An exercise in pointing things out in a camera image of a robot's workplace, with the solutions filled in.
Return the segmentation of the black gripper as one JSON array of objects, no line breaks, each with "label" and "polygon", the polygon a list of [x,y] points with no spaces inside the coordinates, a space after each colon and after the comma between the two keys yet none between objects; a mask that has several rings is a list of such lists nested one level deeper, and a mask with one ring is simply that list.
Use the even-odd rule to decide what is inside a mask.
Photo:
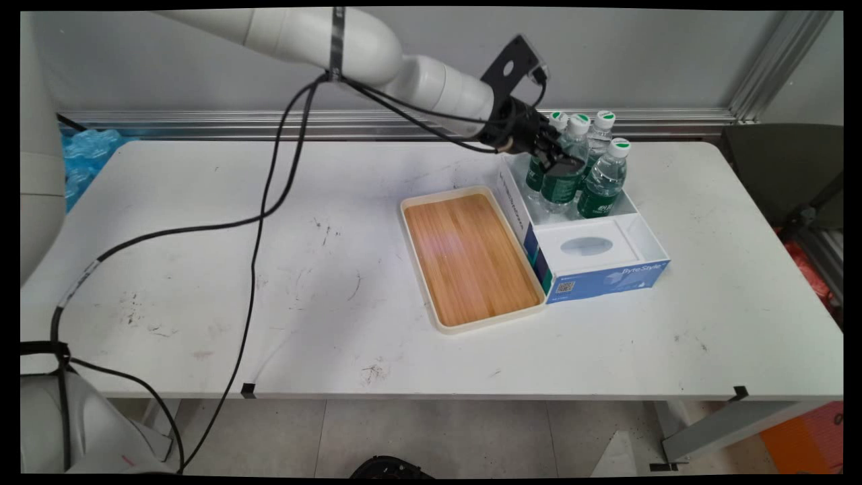
[{"label": "black gripper", "polygon": [[509,154],[537,154],[539,169],[547,177],[579,174],[586,159],[573,156],[567,128],[552,127],[535,107],[508,96],[492,113],[492,122],[481,130],[481,143]]}]

